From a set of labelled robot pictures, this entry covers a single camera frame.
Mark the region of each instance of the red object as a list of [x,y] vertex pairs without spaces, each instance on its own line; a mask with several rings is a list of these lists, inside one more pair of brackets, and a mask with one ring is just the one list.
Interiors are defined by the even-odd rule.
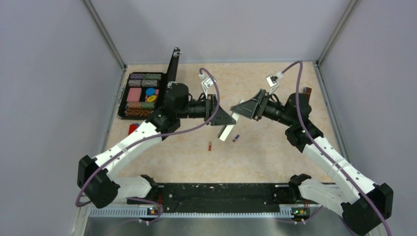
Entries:
[[129,132],[127,133],[127,135],[130,135],[131,133],[133,133],[133,131],[135,131],[138,127],[139,127],[139,124],[131,124],[129,126]]

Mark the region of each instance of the open case lid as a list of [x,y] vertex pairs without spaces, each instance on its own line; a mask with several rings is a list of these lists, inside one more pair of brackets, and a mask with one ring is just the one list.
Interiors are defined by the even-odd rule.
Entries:
[[171,81],[175,81],[177,77],[178,61],[179,61],[180,54],[181,54],[181,50],[178,47],[175,47],[174,51],[172,52],[170,64],[168,65],[168,70],[167,70],[168,83]]

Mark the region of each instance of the black case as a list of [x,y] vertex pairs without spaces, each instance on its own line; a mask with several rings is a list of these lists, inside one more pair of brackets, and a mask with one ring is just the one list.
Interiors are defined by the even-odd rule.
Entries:
[[[162,72],[132,72],[130,73],[129,78],[126,81],[126,85],[123,89],[122,97],[120,100],[119,111],[118,111],[118,117],[120,119],[146,119],[148,117],[148,116],[135,116],[135,117],[127,116],[124,113],[126,110],[127,95],[129,94],[129,90],[131,88],[129,86],[129,80],[132,74],[161,74],[161,80],[159,81],[158,87],[153,87],[154,89],[159,89],[159,94],[158,94],[158,99],[155,103],[155,107],[152,111],[158,109],[158,107],[162,105],[162,102],[164,101],[164,98],[165,98],[165,93],[167,90],[168,83],[175,81],[177,78],[177,69],[178,69],[178,61],[179,61],[180,53],[181,53],[181,50],[175,47],[171,56],[171,61],[168,65],[167,73],[165,74]],[[142,91],[144,91],[149,87],[141,87],[141,88],[142,88]],[[145,97],[146,97],[146,94],[142,92],[141,98],[139,99],[139,101],[144,101]]]

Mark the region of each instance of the yellow disc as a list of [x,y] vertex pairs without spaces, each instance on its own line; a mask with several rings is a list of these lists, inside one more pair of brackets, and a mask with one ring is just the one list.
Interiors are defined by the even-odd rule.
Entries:
[[155,95],[149,96],[149,97],[146,99],[146,101],[147,101],[147,102],[153,102],[153,101],[155,101],[155,100],[156,100],[156,96],[155,96]]

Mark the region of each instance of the beige tabletop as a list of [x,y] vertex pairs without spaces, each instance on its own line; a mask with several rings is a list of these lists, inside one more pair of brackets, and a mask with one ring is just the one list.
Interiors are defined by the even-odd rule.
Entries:
[[[230,113],[230,107],[240,99],[248,100],[259,89],[269,90],[266,75],[283,70],[290,63],[206,63],[179,64],[177,82],[189,87],[197,98],[200,93],[198,69],[205,67],[217,79],[220,89],[220,105]],[[167,64],[130,65],[125,81],[131,72],[166,72]],[[275,92],[285,103],[295,92],[298,66],[285,73]],[[323,131],[336,148],[325,102],[311,62],[304,63],[301,87],[312,88],[310,105],[311,121]],[[215,94],[214,87],[209,93]],[[125,138],[130,124],[135,120],[115,118],[110,131],[110,148]],[[183,119],[179,130],[192,128],[202,119]],[[295,174],[306,173],[322,182],[331,179],[309,158],[291,146],[284,134],[286,126],[262,118],[258,122],[240,117],[225,142],[217,138],[221,126],[204,126],[199,130],[171,136],[138,156],[119,175],[135,177],[146,174],[157,182],[288,182]],[[239,139],[233,143],[236,135]]]

